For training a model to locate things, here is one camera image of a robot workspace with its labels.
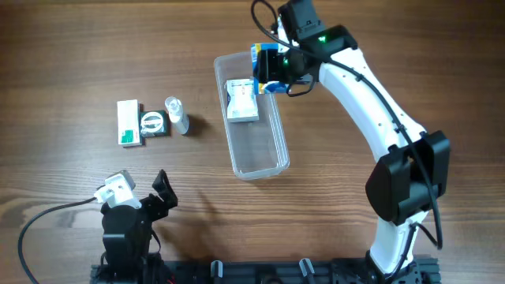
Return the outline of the blue cough drops box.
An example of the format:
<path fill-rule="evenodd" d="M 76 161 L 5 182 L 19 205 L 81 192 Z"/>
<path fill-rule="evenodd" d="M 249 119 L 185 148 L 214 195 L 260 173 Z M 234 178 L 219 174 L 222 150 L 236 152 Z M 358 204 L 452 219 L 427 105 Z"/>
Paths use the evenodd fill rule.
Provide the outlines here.
<path fill-rule="evenodd" d="M 285 93 L 286 68 L 289 63 L 277 43 L 251 46 L 253 87 L 256 95 Z"/>

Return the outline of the white plaster box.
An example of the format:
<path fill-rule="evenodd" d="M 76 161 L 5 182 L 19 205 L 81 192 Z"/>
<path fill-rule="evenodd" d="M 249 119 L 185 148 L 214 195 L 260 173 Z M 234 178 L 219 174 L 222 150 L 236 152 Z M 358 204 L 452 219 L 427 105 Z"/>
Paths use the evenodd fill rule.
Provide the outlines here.
<path fill-rule="evenodd" d="M 258 121 L 259 110 L 253 80 L 235 79 L 226 82 L 226 117 L 229 122 Z"/>

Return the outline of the white spray bottle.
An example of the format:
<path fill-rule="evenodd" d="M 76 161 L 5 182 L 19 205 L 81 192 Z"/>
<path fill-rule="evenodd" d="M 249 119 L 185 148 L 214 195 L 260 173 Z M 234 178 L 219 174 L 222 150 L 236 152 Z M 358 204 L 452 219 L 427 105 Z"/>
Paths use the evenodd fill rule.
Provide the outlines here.
<path fill-rule="evenodd" d="M 189 131 L 189 117 L 184 112 L 182 102 L 171 96 L 166 98 L 165 107 L 168 111 L 170 122 L 181 135 L 185 135 Z"/>

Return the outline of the clear plastic container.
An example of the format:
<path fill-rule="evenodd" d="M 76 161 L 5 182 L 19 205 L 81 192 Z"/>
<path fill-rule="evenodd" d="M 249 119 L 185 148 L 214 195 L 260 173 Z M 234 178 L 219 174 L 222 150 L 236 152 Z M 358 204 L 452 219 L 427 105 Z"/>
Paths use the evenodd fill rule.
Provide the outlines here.
<path fill-rule="evenodd" d="M 249 52 L 217 57 L 215 79 L 226 131 L 232 169 L 241 180 L 256 180 L 276 176 L 290 165 L 289 151 L 275 95 L 259 95 L 257 121 L 231 122 L 227 118 L 228 91 L 226 83 L 234 79 L 249 79 L 253 64 Z"/>

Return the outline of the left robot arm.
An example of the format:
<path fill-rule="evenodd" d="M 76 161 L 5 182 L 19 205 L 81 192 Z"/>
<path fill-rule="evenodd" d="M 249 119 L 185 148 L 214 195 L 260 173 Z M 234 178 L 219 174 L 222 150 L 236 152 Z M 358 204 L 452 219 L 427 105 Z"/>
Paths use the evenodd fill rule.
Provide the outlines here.
<path fill-rule="evenodd" d="M 151 239 L 158 240 L 152 223 L 168 216 L 178 198 L 165 170 L 153 181 L 156 194 L 139 200 L 133 194 L 135 183 L 127 170 L 108 178 L 94 197 L 102 205 L 103 257 L 100 270 L 106 281 L 121 283 L 160 283 L 164 263 L 159 253 L 150 253 Z"/>

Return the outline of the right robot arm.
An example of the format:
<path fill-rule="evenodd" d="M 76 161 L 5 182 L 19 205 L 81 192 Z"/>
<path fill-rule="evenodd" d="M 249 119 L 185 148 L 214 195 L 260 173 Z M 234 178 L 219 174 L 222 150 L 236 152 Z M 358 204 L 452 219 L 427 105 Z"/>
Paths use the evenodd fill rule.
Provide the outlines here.
<path fill-rule="evenodd" d="M 434 282 L 436 261 L 416 260 L 414 242 L 431 215 L 432 244 L 443 247 L 438 199 L 447 190 L 450 142 L 415 122 L 376 79 L 356 39 L 342 26 L 327 27 L 310 1 L 289 1 L 272 10 L 266 35 L 276 49 L 256 54 L 253 75 L 262 84 L 325 87 L 344 107 L 366 139 L 376 165 L 365 185 L 377 214 L 376 236 L 363 264 L 335 266 L 336 275 L 367 283 Z"/>

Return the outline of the dark green tape box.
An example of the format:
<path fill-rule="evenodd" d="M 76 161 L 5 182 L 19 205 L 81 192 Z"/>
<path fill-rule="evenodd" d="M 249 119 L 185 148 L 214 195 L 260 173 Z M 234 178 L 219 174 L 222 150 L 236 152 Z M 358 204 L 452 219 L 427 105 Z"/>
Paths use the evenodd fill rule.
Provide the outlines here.
<path fill-rule="evenodd" d="M 168 129 L 168 117 L 165 110 L 140 113 L 140 134 L 142 137 L 167 136 Z"/>

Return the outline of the white and green box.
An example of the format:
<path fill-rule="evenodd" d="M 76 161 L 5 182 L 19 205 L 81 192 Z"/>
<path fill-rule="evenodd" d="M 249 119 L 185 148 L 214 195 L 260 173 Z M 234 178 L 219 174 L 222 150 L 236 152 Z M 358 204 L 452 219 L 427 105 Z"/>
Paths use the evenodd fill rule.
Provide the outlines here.
<path fill-rule="evenodd" d="M 118 144 L 124 148 L 143 144 L 140 135 L 140 108 L 137 99 L 117 101 Z"/>

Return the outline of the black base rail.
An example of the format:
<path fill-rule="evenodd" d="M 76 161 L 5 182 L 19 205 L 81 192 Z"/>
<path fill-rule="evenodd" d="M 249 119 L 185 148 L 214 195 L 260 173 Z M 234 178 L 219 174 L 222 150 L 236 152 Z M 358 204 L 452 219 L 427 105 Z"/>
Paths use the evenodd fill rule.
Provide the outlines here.
<path fill-rule="evenodd" d="M 379 276 L 371 276 L 365 271 L 365 259 L 333 259 L 332 261 L 312 262 L 311 276 L 304 276 L 299 262 L 269 263 L 223 263 L 218 272 L 211 272 L 211 264 L 195 262 L 165 262 L 162 272 L 167 273 L 168 280 L 158 283 L 179 284 L 260 284 L 260 283 L 379 283 Z M 90 283 L 137 283 L 136 278 L 119 278 L 105 272 L 106 264 L 100 268 L 92 266 Z M 431 257 L 414 257 L 414 261 L 396 275 L 392 283 L 441 284 L 438 259 Z"/>

